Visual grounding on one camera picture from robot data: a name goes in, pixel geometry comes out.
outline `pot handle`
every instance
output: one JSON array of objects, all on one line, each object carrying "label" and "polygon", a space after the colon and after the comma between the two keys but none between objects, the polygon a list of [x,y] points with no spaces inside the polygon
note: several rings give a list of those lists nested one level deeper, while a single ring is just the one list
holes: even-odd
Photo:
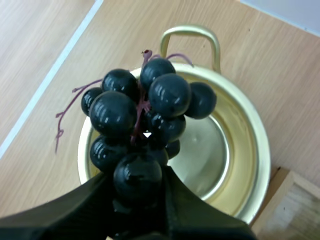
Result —
[{"label": "pot handle", "polygon": [[164,32],[161,39],[160,54],[163,58],[167,56],[167,50],[171,35],[205,37],[206,39],[208,39],[211,44],[212,51],[212,69],[219,74],[221,73],[220,44],[214,32],[204,26],[193,24],[178,25],[168,29]]}]

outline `purple vine tendril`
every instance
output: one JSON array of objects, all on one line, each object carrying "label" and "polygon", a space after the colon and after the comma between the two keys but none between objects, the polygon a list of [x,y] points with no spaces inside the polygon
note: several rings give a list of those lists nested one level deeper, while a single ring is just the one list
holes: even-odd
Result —
[{"label": "purple vine tendril", "polygon": [[[148,61],[155,59],[155,58],[161,58],[161,55],[159,54],[155,54],[153,55],[153,52],[151,50],[145,50],[142,52],[143,54],[143,63],[142,63],[142,68],[148,63]],[[184,59],[189,65],[191,65],[192,67],[194,67],[194,65],[192,64],[191,60],[185,56],[182,53],[174,53],[169,55],[168,57],[166,57],[167,60],[174,58],[174,57],[180,57],[182,59]],[[76,87],[72,90],[73,93],[78,92],[74,98],[72,99],[72,101],[68,104],[68,106],[66,107],[66,109],[62,112],[59,112],[55,115],[56,118],[60,118],[59,122],[58,122],[58,126],[57,126],[57,134],[55,136],[56,139],[56,144],[55,144],[55,153],[57,153],[58,151],[58,145],[59,145],[59,138],[62,137],[62,135],[64,134],[64,130],[61,129],[61,122],[62,119],[64,118],[65,114],[67,113],[67,111],[70,109],[70,107],[72,106],[72,104],[76,101],[76,99],[90,86],[100,83],[102,82],[102,79],[99,80],[95,80],[87,85],[84,86],[80,86],[80,87]],[[141,118],[142,118],[142,114],[144,113],[148,113],[151,110],[151,105],[150,102],[147,100],[145,100],[146,97],[146,91],[144,90],[144,88],[141,86],[141,83],[139,81],[138,83],[138,88],[140,91],[140,99],[139,102],[136,106],[136,112],[137,112],[137,118],[136,118],[136,122],[134,125],[134,130],[133,130],[133,134],[131,135],[131,144],[134,145],[136,138],[140,137],[141,139],[146,138],[144,136],[144,130],[141,128]]]},{"label": "purple vine tendril", "polygon": [[74,104],[74,102],[76,101],[76,99],[84,92],[84,90],[86,90],[88,87],[90,87],[91,85],[94,85],[94,84],[97,84],[97,83],[100,83],[102,82],[102,79],[99,79],[99,80],[95,80],[87,85],[84,85],[84,86],[81,86],[81,87],[76,87],[72,90],[73,93],[79,91],[75,96],[74,98],[71,100],[71,102],[69,103],[69,105],[66,107],[66,109],[62,112],[59,112],[55,115],[56,118],[60,118],[59,119],[59,122],[58,122],[58,132],[55,136],[55,139],[56,139],[56,142],[55,142],[55,153],[57,153],[58,151],[58,145],[59,145],[59,138],[62,137],[62,135],[64,134],[64,130],[61,129],[61,122],[62,122],[62,119],[64,118],[65,114],[67,113],[67,111],[69,110],[69,108],[72,106],[72,104]]}]

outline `grape bunch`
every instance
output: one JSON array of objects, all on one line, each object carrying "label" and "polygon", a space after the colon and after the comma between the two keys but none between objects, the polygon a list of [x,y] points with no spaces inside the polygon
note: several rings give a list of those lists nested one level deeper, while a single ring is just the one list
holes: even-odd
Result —
[{"label": "grape bunch", "polygon": [[[185,116],[206,118],[217,102],[210,86],[189,84],[178,75],[170,56],[152,56],[150,50],[143,55],[139,79],[126,69],[113,69],[100,87],[87,90],[81,99],[82,111],[100,133],[90,147],[91,161],[101,172],[113,175],[119,197],[132,204],[145,204],[156,197],[161,167],[180,151]],[[182,54],[171,57],[177,56],[186,59]]]}]

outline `artificial grape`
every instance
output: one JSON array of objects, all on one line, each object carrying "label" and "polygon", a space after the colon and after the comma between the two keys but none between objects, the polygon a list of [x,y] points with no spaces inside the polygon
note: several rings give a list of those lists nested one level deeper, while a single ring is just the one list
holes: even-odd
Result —
[{"label": "artificial grape", "polygon": [[100,94],[103,93],[103,90],[100,87],[93,87],[86,91],[81,99],[81,108],[85,115],[89,115],[89,109],[91,104]]},{"label": "artificial grape", "polygon": [[155,58],[150,60],[141,70],[140,82],[146,92],[153,81],[164,74],[175,74],[176,70],[171,62],[165,58]]},{"label": "artificial grape", "polygon": [[193,119],[208,117],[215,109],[217,95],[209,85],[203,82],[192,82],[190,87],[192,98],[185,115]]},{"label": "artificial grape", "polygon": [[105,75],[102,84],[103,91],[116,91],[127,95],[138,102],[140,92],[136,78],[125,69],[114,69]]},{"label": "artificial grape", "polygon": [[149,101],[153,110],[166,118],[183,115],[190,104],[190,85],[181,76],[169,73],[158,77],[150,86]]},{"label": "artificial grape", "polygon": [[146,117],[152,136],[164,145],[177,140],[186,129],[186,119],[183,115],[165,118],[152,110]]},{"label": "artificial grape", "polygon": [[169,160],[165,145],[152,137],[152,135],[149,138],[136,139],[134,146],[130,148],[130,152],[149,154],[160,166],[166,166]]},{"label": "artificial grape", "polygon": [[154,158],[145,153],[126,155],[115,168],[113,183],[116,192],[126,202],[153,202],[161,187],[162,170]]},{"label": "artificial grape", "polygon": [[92,103],[89,117],[102,135],[122,138],[132,134],[137,120],[136,104],[117,91],[105,91]]},{"label": "artificial grape", "polygon": [[163,144],[157,141],[154,137],[148,138],[148,145],[146,146],[146,153],[151,155],[160,166],[166,166],[169,160]]},{"label": "artificial grape", "polygon": [[113,173],[117,164],[127,154],[126,139],[114,139],[98,136],[91,145],[90,158],[103,173]]},{"label": "artificial grape", "polygon": [[165,151],[168,154],[168,158],[169,159],[174,158],[180,152],[180,141],[179,140],[175,140],[173,142],[168,143],[165,146]]}]

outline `wooden box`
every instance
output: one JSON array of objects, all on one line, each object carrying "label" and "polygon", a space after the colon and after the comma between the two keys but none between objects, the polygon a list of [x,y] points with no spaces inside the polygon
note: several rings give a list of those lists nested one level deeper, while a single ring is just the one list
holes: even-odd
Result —
[{"label": "wooden box", "polygon": [[293,171],[273,168],[251,227],[259,240],[320,240],[320,188]]}]

